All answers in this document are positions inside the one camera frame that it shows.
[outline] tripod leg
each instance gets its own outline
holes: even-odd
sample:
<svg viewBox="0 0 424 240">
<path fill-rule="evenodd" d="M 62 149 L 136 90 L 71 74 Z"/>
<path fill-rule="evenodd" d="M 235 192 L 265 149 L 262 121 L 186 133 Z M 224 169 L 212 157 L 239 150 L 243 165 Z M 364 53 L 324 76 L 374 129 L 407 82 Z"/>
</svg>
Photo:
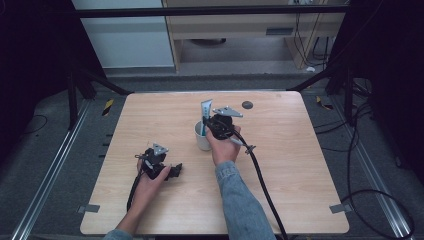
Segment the tripod leg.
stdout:
<svg viewBox="0 0 424 240">
<path fill-rule="evenodd" d="M 91 72 L 89 72 L 85 69 L 81 69 L 80 71 L 81 71 L 81 73 L 87 75 L 88 77 L 90 77 L 94 81 L 102 84 L 103 86 L 109 88 L 110 90 L 112 90 L 112 91 L 114 91 L 114 92 L 116 92 L 120 95 L 129 95 L 129 94 L 133 93 L 133 92 L 127 91 L 123 88 L 120 88 L 120 87 L 116 86 L 115 84 L 109 82 L 108 80 L 101 78 L 101 77 L 99 77 L 99 76 L 97 76 L 97 75 L 95 75 L 95 74 L 93 74 L 93 73 L 91 73 Z"/>
</svg>

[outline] white cup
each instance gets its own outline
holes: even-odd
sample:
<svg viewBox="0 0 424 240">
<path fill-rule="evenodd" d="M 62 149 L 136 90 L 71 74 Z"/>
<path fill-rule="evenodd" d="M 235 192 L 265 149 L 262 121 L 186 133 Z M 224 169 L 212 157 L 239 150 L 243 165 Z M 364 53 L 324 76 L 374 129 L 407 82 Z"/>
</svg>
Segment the white cup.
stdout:
<svg viewBox="0 0 424 240">
<path fill-rule="evenodd" d="M 199 121 L 194 126 L 194 133 L 196 134 L 197 146 L 203 151 L 211 150 L 211 145 L 209 145 L 209 141 L 206 139 L 206 136 L 202 136 L 200 134 L 202 122 Z"/>
</svg>

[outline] metal bracket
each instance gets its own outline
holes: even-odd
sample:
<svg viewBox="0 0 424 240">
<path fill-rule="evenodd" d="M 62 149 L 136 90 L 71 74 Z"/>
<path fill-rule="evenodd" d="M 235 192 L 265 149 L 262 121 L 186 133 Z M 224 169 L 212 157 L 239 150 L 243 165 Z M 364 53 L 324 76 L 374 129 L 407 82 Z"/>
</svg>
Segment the metal bracket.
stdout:
<svg viewBox="0 0 424 240">
<path fill-rule="evenodd" d="M 333 214 L 339 213 L 339 212 L 351 212 L 353 210 L 352 206 L 350 204 L 338 204 L 330 206 L 330 210 Z"/>
<path fill-rule="evenodd" d="M 155 152 L 155 156 L 159 156 L 159 155 L 169 151 L 168 148 L 162 147 L 161 145 L 159 145 L 157 143 L 153 143 L 153 150 Z"/>
<path fill-rule="evenodd" d="M 219 114 L 221 116 L 229 116 L 229 117 L 243 117 L 243 114 L 237 112 L 236 110 L 232 109 L 229 106 L 223 107 L 223 108 L 214 108 L 212 111 L 216 114 Z"/>
<path fill-rule="evenodd" d="M 99 209 L 100 209 L 100 205 L 87 204 L 85 206 L 79 206 L 77 213 L 85 213 L 85 212 L 97 213 L 99 212 Z"/>
</svg>

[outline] hand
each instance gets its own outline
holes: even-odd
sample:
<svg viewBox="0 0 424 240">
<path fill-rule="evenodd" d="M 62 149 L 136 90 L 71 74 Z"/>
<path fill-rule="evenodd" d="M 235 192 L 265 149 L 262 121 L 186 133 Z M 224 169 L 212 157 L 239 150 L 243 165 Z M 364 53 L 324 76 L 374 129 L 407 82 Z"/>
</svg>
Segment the hand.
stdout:
<svg viewBox="0 0 424 240">
<path fill-rule="evenodd" d="M 241 130 L 239 126 L 234 126 L 234 129 L 237 132 L 240 132 Z M 237 155 L 240 152 L 240 145 L 235 144 L 230 139 L 216 139 L 208 127 L 206 127 L 206 139 L 208 139 L 209 144 L 211 145 L 212 159 L 215 166 L 226 161 L 236 161 Z"/>
<path fill-rule="evenodd" d="M 140 171 L 142 163 L 142 160 L 138 161 L 138 171 Z M 170 166 L 165 167 L 164 169 L 162 169 L 160 174 L 153 180 L 150 179 L 147 174 L 143 174 L 135 190 L 131 209 L 135 208 L 138 211 L 144 210 L 147 204 L 150 203 L 157 195 L 160 186 L 164 182 L 165 178 L 168 176 L 170 170 Z"/>
<path fill-rule="evenodd" d="M 137 163 L 137 170 L 140 171 L 142 161 Z M 157 195 L 160 186 L 168 176 L 171 167 L 165 167 L 155 179 L 150 179 L 147 174 L 141 176 L 140 182 L 134 193 L 133 201 L 130 210 L 116 227 L 117 229 L 128 232 L 133 235 L 137 231 L 141 216 L 147 206 Z"/>
</svg>

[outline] metal rail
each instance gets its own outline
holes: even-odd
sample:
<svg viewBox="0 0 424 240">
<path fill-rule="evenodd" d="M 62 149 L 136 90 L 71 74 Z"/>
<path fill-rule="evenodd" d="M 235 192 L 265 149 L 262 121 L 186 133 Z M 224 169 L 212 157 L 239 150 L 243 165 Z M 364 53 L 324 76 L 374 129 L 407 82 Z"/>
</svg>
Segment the metal rail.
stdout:
<svg viewBox="0 0 424 240">
<path fill-rule="evenodd" d="M 158 17 L 196 15 L 242 15 L 242 14 L 297 14 L 297 13 L 345 13 L 365 8 L 349 5 L 258 5 L 258 6 L 214 6 L 171 7 L 131 9 L 89 9 L 75 11 L 46 11 L 46 14 L 74 16 L 79 18 Z"/>
<path fill-rule="evenodd" d="M 334 105 L 340 117 L 343 118 L 344 114 L 342 110 L 343 109 L 342 103 L 340 103 L 340 101 L 337 100 L 336 97 L 331 97 L 331 99 L 334 102 Z M 350 127 L 348 124 L 345 124 L 345 128 L 349 136 L 353 137 L 352 127 Z M 362 144 L 360 140 L 358 141 L 355 152 L 362 166 L 362 169 L 365 172 L 368 182 L 371 184 L 371 186 L 376 190 L 390 194 L 390 191 L 387 185 L 384 183 L 383 178 L 380 176 L 376 167 L 372 163 L 370 156 L 368 155 L 364 145 Z M 391 199 L 385 198 L 384 196 L 381 196 L 381 195 L 377 195 L 377 200 L 384 214 L 386 215 L 386 218 L 396 237 L 403 237 L 408 235 L 408 233 L 410 232 L 410 228 L 399 206 Z"/>
<path fill-rule="evenodd" d="M 82 123 L 87 114 L 90 101 L 84 100 L 80 110 L 80 118 L 75 124 L 75 127 L 68 131 L 65 136 L 65 139 L 62 142 L 56 156 L 50 165 L 49 170 L 47 171 L 46 176 L 43 179 L 40 187 L 37 190 L 31 204 L 25 212 L 25 215 L 21 219 L 19 225 L 16 227 L 15 231 L 12 234 L 13 240 L 25 240 L 28 238 L 31 230 L 35 224 L 35 221 L 38 218 L 41 210 L 44 207 L 44 204 L 50 194 L 50 191 L 59 175 L 60 169 L 62 168 L 63 163 L 68 156 L 68 153 L 74 143 L 76 136 L 78 135 L 79 130 L 81 129 Z"/>
</svg>

